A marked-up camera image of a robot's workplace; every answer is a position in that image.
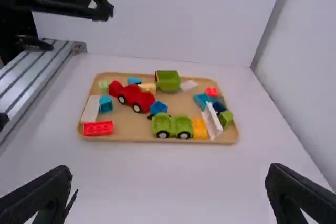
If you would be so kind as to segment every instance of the white table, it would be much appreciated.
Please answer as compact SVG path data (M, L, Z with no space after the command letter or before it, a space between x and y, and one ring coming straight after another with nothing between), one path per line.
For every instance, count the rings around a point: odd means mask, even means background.
M238 143L80 139L76 125L97 73L157 69L216 80L239 127ZM74 175L73 189L79 188L66 223L276 223L264 187L275 162L330 188L250 69L80 54L2 146L0 194L62 164Z

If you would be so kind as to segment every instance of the yellow lego brick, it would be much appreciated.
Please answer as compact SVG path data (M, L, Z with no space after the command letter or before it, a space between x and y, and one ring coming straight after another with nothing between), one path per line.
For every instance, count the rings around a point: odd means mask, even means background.
M194 118L193 127L194 127L194 139L208 139L208 133L203 119Z
M152 94L156 93L155 83L144 83L138 85L143 92L151 92Z

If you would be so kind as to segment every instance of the wooden tray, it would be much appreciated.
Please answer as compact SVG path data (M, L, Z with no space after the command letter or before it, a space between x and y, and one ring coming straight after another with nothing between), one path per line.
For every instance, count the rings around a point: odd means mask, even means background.
M96 75L91 86L89 95L100 95L98 82L101 80L118 80L123 85L127 84L128 77L138 77L142 83L153 83L154 74L138 74L138 73L116 73L106 72ZM194 77L181 77L181 83L187 80L194 80L198 86L188 90L181 91L176 94L163 93L157 90L155 98L158 101L165 103L168 106L168 113L173 116L176 114L187 114L190 118L202 118L201 110L193 100L194 94L203 93L207 87L216 87L222 95L218 85L211 79L194 78ZM113 98L113 112L107 114L99 114L96 121L114 122L114 133L106 136L86 137L83 135L83 126L80 119L77 126L78 134L90 141L123 141L123 142L164 142L164 143L208 143L208 144L233 144L238 139L238 129L233 124L225 130L221 136L211 141L188 139L182 140L177 138L160 139L152 135L152 121L146 118L148 114L136 114L132 107L121 105L117 99Z

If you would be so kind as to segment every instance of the green toy car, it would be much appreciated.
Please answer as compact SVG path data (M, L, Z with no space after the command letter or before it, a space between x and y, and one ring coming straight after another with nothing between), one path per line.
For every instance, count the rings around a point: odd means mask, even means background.
M152 119L153 135L157 138L191 138L194 134L193 122L186 115L170 117L167 113L158 113Z
M158 70L155 72L156 87L163 92L176 93L180 90L180 76L175 70Z

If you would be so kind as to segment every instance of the light green lego brick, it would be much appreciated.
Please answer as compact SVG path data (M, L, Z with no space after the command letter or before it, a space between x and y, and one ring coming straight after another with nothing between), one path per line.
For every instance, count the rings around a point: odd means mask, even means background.
M229 111L229 110L221 112L219 114L219 120L221 122L221 125L223 126L223 130L226 130L227 128L229 128L229 126L233 122L233 114L232 114L232 112Z
M108 94L109 93L109 85L111 81L109 80L102 80L98 82L100 92L102 94Z
M176 70L158 70L156 86L163 92L178 92L180 89L180 76Z

